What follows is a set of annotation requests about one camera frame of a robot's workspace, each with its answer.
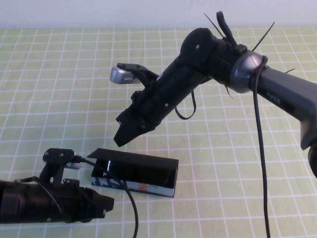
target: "white grid line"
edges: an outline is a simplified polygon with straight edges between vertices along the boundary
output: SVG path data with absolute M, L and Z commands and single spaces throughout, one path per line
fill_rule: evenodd
M 25 119 L 25 122 L 24 122 L 24 126 L 23 126 L 22 131 L 24 130 L 25 124 L 26 124 L 26 119 Z M 18 145 L 17 145 L 16 151 L 15 151 L 15 155 L 17 155 L 17 153 L 18 153 L 19 146 L 20 146 L 20 141 L 18 142 Z M 13 162 L 12 162 L 12 166 L 11 166 L 10 171 L 12 171 L 12 170 L 13 170 L 13 166 L 14 166 L 15 158 L 16 158 L 16 157 L 14 157 L 14 158 L 13 158 Z M 17 237 L 18 237 L 18 238 L 19 238 L 19 236 L 20 236 L 21 227 L 22 227 L 22 224 L 20 224 L 20 226 L 19 226 L 19 230 L 18 230 L 18 234 L 17 234 Z
M 35 168 L 36 168 L 36 165 L 37 165 L 37 161 L 38 161 L 38 158 L 39 158 L 39 153 L 40 153 L 40 149 L 41 149 L 41 145 L 42 145 L 42 142 L 44 141 L 43 137 L 44 137 L 44 132 L 45 132 L 45 128 L 47 128 L 47 122 L 48 122 L 48 118 L 49 118 L 49 111 L 50 111 L 50 108 L 51 108 L 51 105 L 52 105 L 52 102 L 53 102 L 53 95 L 54 95 L 54 90 L 55 90 L 55 87 L 56 87 L 56 83 L 57 83 L 57 75 L 58 73 L 56 74 L 56 78 L 55 78 L 55 81 L 54 81 L 54 86 L 53 86 L 53 92 L 52 92 L 52 95 L 51 95 L 51 100 L 50 100 L 50 103 L 49 103 L 49 106 L 48 106 L 48 113 L 44 114 L 46 115 L 45 117 L 45 122 L 44 122 L 44 126 L 43 126 L 43 131 L 42 131 L 42 134 L 41 134 L 41 139 L 40 139 L 40 144 L 39 144 L 39 148 L 38 148 L 38 152 L 37 152 L 37 155 L 35 156 L 36 159 L 35 159 L 35 163 L 34 163 L 34 166 L 33 166 L 33 171 L 35 171 Z
M 295 55 L 295 57 L 296 57 L 298 63 L 301 65 L 301 61 L 299 61 L 297 55 L 295 54 L 295 51 L 294 51 L 294 48 L 293 48 L 292 44 L 291 44 L 290 42 L 289 42 L 289 44 L 290 44 L 290 47 L 292 48 L 292 51 L 294 52 L 294 55 Z M 303 73 L 304 73 L 306 79 L 308 80 L 309 78 L 307 77 L 307 75 L 306 75 L 306 73 L 305 73 L 305 71 L 304 71 L 302 65 L 301 65 L 301 68 L 302 68 L 302 70 L 303 70 Z M 289 124 L 289 127 L 292 128 L 291 123 L 290 123 L 290 121 L 289 121 L 289 117 L 286 117 L 286 120 L 287 120 L 287 123 Z M 295 134 L 294 134 L 294 130 L 291 130 L 291 132 L 292 132 L 293 138 L 295 139 L 295 141 L 297 141 L 297 138 L 296 138 L 296 136 L 295 136 Z M 310 172 L 309 172 L 309 169 L 310 169 L 310 168 L 308 168 L 307 163 L 304 163 L 304 165 L 305 165 L 305 168 L 306 168 L 307 173 L 310 174 Z M 310 180 L 311 180 L 312 186 L 313 186 L 313 188 L 314 188 L 314 190 L 315 190 L 315 193 L 316 193 L 316 195 L 317 195 L 317 190 L 316 190 L 316 188 L 315 188 L 315 186 L 314 186 L 313 180 L 312 180 L 312 179 L 310 179 Z
M 147 51 L 146 51 L 146 31 L 144 29 L 144 67 L 147 67 Z M 145 139 L 146 139 L 146 154 L 149 154 L 149 137 L 148 134 L 145 134 Z M 149 198 L 150 196 L 147 194 L 147 211 L 148 211 L 148 238 L 150 238 L 150 205 L 149 205 Z
M 206 125 L 207 125 L 207 130 L 209 132 L 210 130 L 209 130 L 208 122 L 207 122 L 207 113 L 206 113 L 206 109 L 205 109 L 204 100 L 203 100 L 203 108 L 204 108 L 205 122 L 206 122 Z M 210 151 L 211 151 L 212 160 L 215 163 L 215 158 L 214 158 L 214 154 L 213 154 L 214 147 L 212 146 L 212 142 L 211 142 L 210 136 L 208 136 L 208 139 L 209 139 L 209 145 L 210 145 Z M 216 167 L 214 167 L 214 174 L 216 176 L 217 189 L 218 189 L 218 193 L 219 193 L 219 197 L 220 197 L 221 211 L 222 211 L 222 214 L 223 214 L 223 217 L 224 217 L 223 218 L 223 222 L 224 222 L 224 227 L 225 227 L 225 231 L 226 231 L 226 236 L 229 237 L 228 226 L 227 226 L 225 212 L 224 212 L 224 207 L 223 207 L 223 203 L 222 203 L 221 189 L 220 189 L 219 178 L 218 178 Z
M 229 131 L 230 143 L 231 143 L 231 145 L 233 146 L 233 140 L 232 140 L 232 137 L 231 137 L 230 126 L 229 126 L 229 123 L 228 123 L 228 121 L 227 121 L 226 112 L 224 112 L 224 118 L 225 118 L 225 121 L 226 121 L 226 124 L 227 124 L 227 128 L 228 128 L 228 131 Z M 236 156 L 235 150 L 233 150 L 233 156 L 234 156 L 235 162 L 238 162 L 238 161 L 237 161 L 237 156 Z M 236 168 L 237 168 L 237 171 L 238 171 L 238 175 L 239 175 L 239 179 L 240 179 L 240 184 L 241 184 L 241 187 L 242 187 L 242 192 L 243 192 L 244 201 L 245 201 L 245 204 L 246 204 L 246 209 L 247 209 L 248 215 L 249 215 L 249 217 L 250 217 L 251 215 L 250 215 L 250 211 L 249 211 L 249 206 L 248 206 L 248 202 L 247 202 L 247 199 L 246 199 L 246 194 L 245 194 L 245 191 L 244 191 L 244 185 L 243 185 L 242 180 L 241 180 L 241 174 L 240 174 L 240 170 L 239 170 L 238 164 L 236 164 Z M 255 232 L 254 232 L 254 228 L 253 228 L 253 224 L 252 224 L 251 218 L 249 219 L 249 221 L 250 221 L 250 226 L 251 226 L 251 230 L 252 230 L 253 237 L 255 238 Z

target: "black box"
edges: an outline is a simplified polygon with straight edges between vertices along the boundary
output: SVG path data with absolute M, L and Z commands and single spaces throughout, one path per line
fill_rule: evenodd
M 110 171 L 127 185 L 130 191 L 174 197 L 178 163 L 176 159 L 162 158 L 98 148 L 88 158 Z M 92 185 L 122 189 L 105 172 L 94 168 Z

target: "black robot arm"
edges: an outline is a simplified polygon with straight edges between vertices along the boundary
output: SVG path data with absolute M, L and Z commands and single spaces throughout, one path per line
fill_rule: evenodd
M 234 41 L 222 12 L 217 19 L 225 37 L 218 39 L 207 28 L 195 29 L 159 76 L 137 64 L 119 63 L 112 68 L 111 82 L 145 86 L 132 95 L 131 106 L 116 119 L 120 123 L 114 137 L 118 146 L 154 130 L 198 85 L 210 79 L 238 93 L 253 91 L 256 72 L 267 58 Z M 317 177 L 317 84 L 269 67 L 262 69 L 257 84 L 259 95 L 299 120 L 301 148 L 311 147 L 309 162 Z

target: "white wall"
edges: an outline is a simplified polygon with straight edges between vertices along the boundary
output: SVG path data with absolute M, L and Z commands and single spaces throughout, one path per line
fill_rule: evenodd
M 0 28 L 317 26 L 317 0 L 0 0 Z

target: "table surface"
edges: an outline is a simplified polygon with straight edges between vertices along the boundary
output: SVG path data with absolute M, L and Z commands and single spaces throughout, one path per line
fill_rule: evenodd
M 139 63 L 160 74 L 192 29 L 0 30 L 0 179 L 38 176 L 51 147 L 96 148 L 179 159 L 175 197 L 133 193 L 139 238 L 265 237 L 262 173 L 252 94 L 214 81 L 195 89 L 190 120 L 170 113 L 157 129 L 118 148 L 115 121 L 140 85 L 114 85 L 110 69 Z M 251 49 L 266 29 L 233 29 Z M 257 52 L 268 65 L 317 82 L 317 28 L 275 28 Z M 272 237 L 317 237 L 317 180 L 300 149 L 299 123 L 259 97 Z M 190 115 L 191 98 L 179 105 Z M 6 238 L 132 237 L 134 214 L 121 190 L 91 186 L 90 166 L 64 178 L 114 197 L 105 219 L 82 224 L 1 225 Z

